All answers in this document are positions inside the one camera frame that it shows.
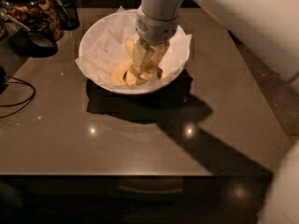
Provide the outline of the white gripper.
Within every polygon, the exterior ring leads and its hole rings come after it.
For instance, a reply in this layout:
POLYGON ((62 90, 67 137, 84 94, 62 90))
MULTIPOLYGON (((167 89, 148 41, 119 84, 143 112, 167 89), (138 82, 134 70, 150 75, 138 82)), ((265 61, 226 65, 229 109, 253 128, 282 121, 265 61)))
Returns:
MULTIPOLYGON (((149 17, 140 7, 136 11, 135 30, 139 37, 149 45, 153 46, 153 55, 146 65, 146 70, 157 69, 159 63, 167 53, 170 46, 169 41, 177 32, 179 16, 170 21, 159 21, 149 17)), ((147 60, 150 47, 141 44, 139 40, 134 43, 133 62, 135 69, 141 69, 147 60)))

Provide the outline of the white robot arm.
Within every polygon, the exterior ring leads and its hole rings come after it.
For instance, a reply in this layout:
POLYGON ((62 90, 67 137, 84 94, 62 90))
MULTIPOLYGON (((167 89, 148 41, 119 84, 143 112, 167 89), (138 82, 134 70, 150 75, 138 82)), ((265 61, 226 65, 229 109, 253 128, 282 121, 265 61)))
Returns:
MULTIPOLYGON (((299 92, 299 0, 193 0, 299 92)), ((182 0, 141 0, 136 30, 141 41, 159 45, 178 27, 182 0)), ((233 180, 222 205, 207 224, 299 224, 299 144, 287 152, 275 172, 262 210, 259 195, 238 197, 249 182, 233 180)))

